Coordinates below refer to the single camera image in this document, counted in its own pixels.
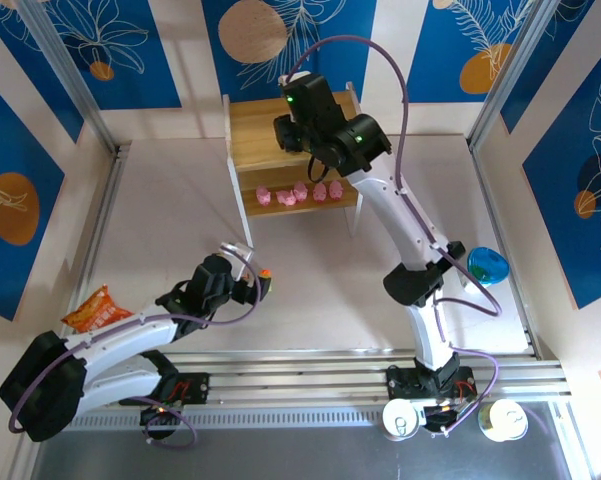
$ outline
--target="wooden shelf board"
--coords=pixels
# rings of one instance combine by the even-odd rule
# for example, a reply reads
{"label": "wooden shelf board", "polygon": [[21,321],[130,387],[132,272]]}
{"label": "wooden shelf board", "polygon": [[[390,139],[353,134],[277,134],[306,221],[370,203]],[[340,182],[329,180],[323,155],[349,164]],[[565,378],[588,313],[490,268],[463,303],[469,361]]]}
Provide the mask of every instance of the wooden shelf board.
{"label": "wooden shelf board", "polygon": [[[356,116],[352,93],[334,93],[347,119]],[[289,113],[283,98],[229,104],[231,150],[236,171],[306,164],[308,153],[287,153],[280,149],[273,131],[273,120]]]}
{"label": "wooden shelf board", "polygon": [[[287,185],[293,185],[298,180],[303,182],[307,187],[311,184],[311,181],[307,177],[307,161],[301,165],[295,165],[291,167],[275,167],[268,168],[265,170],[247,170],[246,172],[239,172],[238,179],[240,182],[240,190],[255,190],[260,185],[264,185],[269,190],[282,190],[282,187]],[[322,173],[322,164],[316,162],[317,165],[313,167],[313,177],[317,178]],[[325,180],[339,180],[340,174],[337,170],[330,170]]]}
{"label": "wooden shelf board", "polygon": [[286,205],[278,203],[278,199],[276,198],[276,191],[291,190],[293,187],[290,185],[272,190],[271,203],[266,207],[263,207],[258,203],[255,189],[244,190],[241,193],[242,201],[244,202],[244,208],[247,212],[247,216],[261,217],[272,215],[286,215],[289,213],[314,212],[316,210],[321,210],[324,208],[343,208],[355,206],[358,201],[358,191],[346,182],[342,182],[342,186],[344,187],[344,193],[340,200],[332,200],[327,194],[326,200],[322,203],[318,203],[313,199],[313,196],[311,195],[313,189],[307,186],[309,188],[309,196],[307,197],[307,199],[304,202],[297,203],[291,207],[287,207]]}

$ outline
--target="cable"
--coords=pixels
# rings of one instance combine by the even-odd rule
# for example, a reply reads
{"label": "cable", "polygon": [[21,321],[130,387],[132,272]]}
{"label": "cable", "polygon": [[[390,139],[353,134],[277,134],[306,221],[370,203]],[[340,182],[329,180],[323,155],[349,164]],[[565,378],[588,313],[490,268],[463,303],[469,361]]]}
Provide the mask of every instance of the cable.
{"label": "cable", "polygon": [[307,177],[309,177],[309,180],[311,180],[311,183],[320,183],[329,174],[329,170],[331,170],[331,169],[325,165],[324,168],[322,169],[322,173],[320,174],[318,179],[314,180],[313,177],[311,176],[311,172],[313,171],[313,164],[315,163],[315,161],[316,161],[316,157],[311,155],[311,158],[309,159],[309,165],[307,165]]}
{"label": "cable", "polygon": [[474,395],[476,395],[478,392],[476,392],[476,387],[474,387],[473,385],[471,385],[469,382],[465,382],[464,380],[458,380],[456,382],[458,385],[466,385],[466,387],[471,390],[471,393],[473,393]]}
{"label": "cable", "polygon": [[179,411],[177,411],[174,408],[171,408],[168,405],[165,405],[161,402],[157,402],[156,400],[153,400],[148,397],[131,397],[129,400],[135,400],[136,402],[146,403],[148,405],[153,405],[154,407],[158,407],[158,408],[162,408],[162,409],[166,410],[171,415],[173,415],[178,420],[180,420],[182,423],[184,423],[189,428],[189,430],[191,431],[191,434],[192,434],[191,440],[189,440],[189,442],[187,442],[183,445],[169,445],[167,443],[155,442],[154,441],[155,439],[153,439],[149,436],[149,427],[151,426],[152,423],[154,423],[155,421],[157,421],[159,419],[159,417],[156,416],[156,417],[152,418],[151,420],[149,420],[147,422],[147,425],[145,426],[144,430],[142,430],[142,433],[146,437],[147,443],[149,445],[154,445],[154,446],[160,447],[160,448],[166,448],[168,450],[187,450],[187,449],[193,447],[193,445],[195,445],[196,441],[198,440],[198,434],[196,433],[196,429],[193,428],[193,425],[191,424],[191,422],[189,420],[187,420],[187,418],[182,413],[180,413]]}
{"label": "cable", "polygon": [[443,302],[457,303],[460,305],[464,305],[465,307],[470,307],[475,310],[478,310],[479,312],[482,312],[485,315],[489,315],[492,317],[499,316],[502,313],[502,307],[500,306],[498,301],[493,297],[493,295],[491,295],[490,292],[487,291],[487,289],[467,269],[465,269],[462,266],[462,264],[459,261],[457,261],[451,255],[449,255],[447,253],[447,251],[444,250],[444,248],[438,246],[438,242],[437,242],[435,236],[433,235],[433,233],[431,232],[429,226],[427,225],[427,222],[424,221],[424,218],[422,218],[422,215],[420,215],[420,212],[414,205],[413,201],[409,198],[409,195],[406,193],[406,189],[404,187],[404,184],[402,183],[402,152],[404,150],[404,142],[407,137],[407,123],[409,121],[409,92],[407,90],[407,83],[405,82],[404,75],[402,74],[402,71],[400,70],[400,66],[395,61],[395,59],[389,54],[389,52],[387,52],[384,48],[382,48],[380,45],[373,42],[372,40],[369,40],[364,37],[359,37],[357,35],[335,35],[333,37],[328,37],[328,38],[320,40],[319,42],[314,43],[311,47],[309,47],[302,54],[302,56],[298,59],[296,64],[291,68],[291,70],[287,74],[286,82],[289,83],[291,81],[291,77],[293,76],[293,74],[298,71],[298,69],[302,66],[304,61],[315,50],[317,50],[318,48],[320,48],[323,45],[326,45],[328,43],[341,42],[341,41],[358,42],[358,43],[362,43],[364,45],[367,45],[368,47],[373,48],[389,62],[389,64],[391,65],[391,68],[393,69],[396,76],[398,77],[398,81],[400,82],[400,90],[402,91],[402,108],[403,108],[403,110],[402,110],[402,126],[400,128],[398,148],[396,149],[396,165],[395,165],[395,175],[394,175],[396,189],[400,193],[400,198],[402,198],[402,200],[404,201],[408,210],[411,212],[411,214],[415,218],[416,222],[418,223],[418,225],[424,232],[425,236],[427,237],[427,240],[429,241],[431,248],[436,250],[451,265],[453,265],[458,270],[460,270],[460,272],[462,272],[462,274],[465,275],[469,279],[469,281],[478,288],[480,293],[482,293],[487,298],[487,300],[489,300],[489,302],[493,306],[493,310],[488,310],[488,309],[482,307],[481,305],[478,305],[473,302],[468,302],[466,300],[461,300],[458,298],[450,298],[450,297],[443,297],[443,298],[437,299],[436,304],[443,303]]}
{"label": "cable", "polygon": [[[113,328],[111,328],[110,330],[107,330],[106,332],[102,332],[99,333],[98,335],[94,335],[93,338],[91,338],[91,341],[89,343],[87,343],[86,341],[82,341],[79,344],[77,344],[75,347],[70,348],[69,350],[67,350],[66,352],[64,352],[63,354],[61,354],[58,358],[56,358],[55,360],[53,360],[49,365],[47,365],[42,372],[40,372],[38,374],[38,376],[31,382],[31,384],[25,389],[24,393],[22,394],[22,396],[20,397],[20,399],[16,402],[15,407],[13,408],[12,412],[11,412],[11,416],[9,417],[9,431],[11,433],[22,433],[24,432],[24,428],[21,427],[17,427],[16,426],[16,421],[18,419],[18,417],[20,416],[20,413],[22,412],[22,409],[24,407],[24,405],[27,403],[27,401],[29,400],[29,398],[31,397],[31,395],[33,394],[33,392],[36,390],[36,388],[38,388],[38,386],[43,382],[43,380],[47,377],[47,375],[49,375],[49,373],[56,368],[58,365],[60,365],[62,362],[64,362],[67,358],[69,358],[72,355],[75,355],[76,353],[80,352],[81,350],[84,350],[86,348],[89,348],[91,345],[93,345],[94,343],[99,342],[100,340],[103,340],[105,338],[108,338],[112,335],[115,335],[119,332],[123,332],[125,330],[128,330],[132,327],[135,327],[137,325],[142,325],[144,323],[147,322],[156,322],[159,320],[175,320],[175,319],[179,319],[179,320],[185,320],[185,321],[191,321],[191,322],[197,322],[200,323],[202,325],[232,325],[234,323],[238,323],[241,322],[242,320],[244,320],[245,318],[247,318],[254,310],[255,308],[260,304],[260,299],[262,298],[262,286],[260,285],[260,280],[258,279],[258,275],[256,274],[256,270],[255,268],[251,265],[251,263],[249,263],[244,257],[242,257],[242,255],[224,247],[224,246],[220,246],[220,249],[223,250],[224,252],[228,253],[229,255],[233,255],[235,258],[237,258],[241,263],[244,264],[245,267],[247,267],[247,270],[249,270],[249,272],[251,273],[251,275],[253,275],[254,278],[254,284],[256,286],[256,299],[255,302],[253,303],[253,305],[251,306],[251,308],[243,315],[241,315],[240,317],[234,319],[234,320],[229,320],[226,322],[211,322],[211,321],[207,321],[207,320],[202,320],[200,318],[197,317],[193,317],[191,315],[181,315],[181,314],[172,314],[172,313],[166,313],[166,314],[160,314],[160,315],[151,315],[149,317],[146,318],[137,318],[131,322],[128,323],[124,323],[122,325],[116,325]],[[155,400],[151,400],[150,398],[146,398],[146,397],[134,397],[135,400],[144,402],[144,403],[150,403],[152,405],[158,405],[161,408],[164,408],[165,410],[168,410],[169,413],[171,413],[172,415],[174,415],[175,417],[179,418],[185,425],[187,425],[193,435],[194,435],[194,440],[193,442],[195,442],[195,430],[193,429],[193,426],[191,425],[190,422],[188,422],[186,419],[184,419],[183,416],[181,416],[179,413],[175,414],[173,412],[176,412],[176,410],[171,409],[171,407],[168,407],[167,405],[163,405],[160,402],[155,402]],[[190,442],[189,444],[187,444],[187,446],[191,446],[193,445],[193,442]]]}
{"label": "cable", "polygon": [[[442,323],[440,322],[440,315],[438,313],[438,308],[436,306],[434,306],[433,311],[436,316],[436,324],[438,325],[438,333],[440,333],[440,339],[443,342],[445,342],[444,329],[442,328]],[[449,426],[449,428],[443,427],[441,429],[440,433],[432,434],[434,436],[437,436],[437,435],[444,435],[445,437],[448,436],[453,430],[455,430],[458,427],[458,425],[460,425],[467,418],[469,418],[469,415],[471,415],[473,413],[473,411],[476,408],[478,408],[478,405],[480,405],[480,403],[482,403],[482,400],[484,400],[485,397],[487,397],[487,395],[489,395],[491,393],[491,390],[493,390],[493,386],[496,384],[496,380],[498,379],[498,375],[500,374],[500,365],[498,364],[498,360],[496,360],[496,358],[493,355],[489,355],[488,353],[484,353],[479,350],[466,350],[464,348],[458,348],[458,347],[454,347],[454,346],[450,346],[450,348],[451,348],[451,350],[453,350],[454,352],[456,352],[458,354],[477,355],[479,357],[486,358],[487,360],[491,360],[491,362],[493,363],[493,375],[491,376],[491,380],[489,381],[487,388],[485,388],[484,391],[480,395],[478,395],[478,398],[473,402],[471,407],[469,407],[469,409],[462,415],[462,417],[457,418],[456,421],[453,422]]]}

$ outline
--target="blue bowl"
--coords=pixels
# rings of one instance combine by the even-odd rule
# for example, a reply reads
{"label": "blue bowl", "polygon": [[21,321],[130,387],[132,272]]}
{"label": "blue bowl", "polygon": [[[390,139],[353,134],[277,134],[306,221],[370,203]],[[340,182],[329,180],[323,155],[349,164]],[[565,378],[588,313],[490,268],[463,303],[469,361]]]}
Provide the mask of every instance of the blue bowl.
{"label": "blue bowl", "polygon": [[467,259],[469,272],[478,281],[488,287],[500,283],[509,276],[509,262],[487,247],[477,247],[471,250]]}

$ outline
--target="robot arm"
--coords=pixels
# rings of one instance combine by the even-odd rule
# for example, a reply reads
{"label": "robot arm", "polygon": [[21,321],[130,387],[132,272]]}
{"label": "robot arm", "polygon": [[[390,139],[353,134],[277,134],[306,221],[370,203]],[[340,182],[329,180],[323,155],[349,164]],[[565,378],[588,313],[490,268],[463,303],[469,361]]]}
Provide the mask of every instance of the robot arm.
{"label": "robot arm", "polygon": [[[281,89],[291,115],[274,121],[280,147],[310,152],[325,167],[336,169],[371,204],[393,239],[401,262],[383,283],[387,293],[406,307],[416,338],[419,376],[422,383],[431,385],[428,393],[435,396],[458,369],[457,355],[440,338],[432,305],[434,292],[442,288],[443,274],[451,268],[437,248],[460,258],[464,247],[436,230],[404,180],[403,191],[396,190],[391,144],[373,118],[360,114],[347,121],[321,75],[303,75]],[[429,226],[434,245],[405,208],[401,195],[409,196]]]}
{"label": "robot arm", "polygon": [[[253,255],[243,245],[222,249],[246,262]],[[268,292],[271,279],[259,276],[257,299],[256,284],[242,278],[244,265],[236,258],[208,256],[191,280],[178,283],[155,305],[97,331],[65,340],[53,331],[39,335],[0,387],[0,398],[34,441],[54,436],[76,415],[107,403],[134,396],[165,400],[178,371],[152,349],[208,325],[229,300],[253,305]]]}

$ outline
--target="white wall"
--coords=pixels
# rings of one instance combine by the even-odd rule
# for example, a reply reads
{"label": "white wall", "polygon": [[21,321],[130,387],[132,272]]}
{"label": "white wall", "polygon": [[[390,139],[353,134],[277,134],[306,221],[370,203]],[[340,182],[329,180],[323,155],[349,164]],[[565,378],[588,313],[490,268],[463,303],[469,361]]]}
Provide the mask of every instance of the white wall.
{"label": "white wall", "polygon": [[509,136],[496,121],[479,157],[539,338],[561,360],[578,425],[601,473],[601,299],[577,310],[522,163],[601,57],[596,0]]}
{"label": "white wall", "polygon": [[[88,127],[75,145],[0,41],[0,95],[62,168],[65,180],[13,322],[0,317],[0,385],[37,334],[59,328],[80,269],[85,221],[110,165]],[[0,400],[0,478],[6,478],[18,437],[7,429]]]}

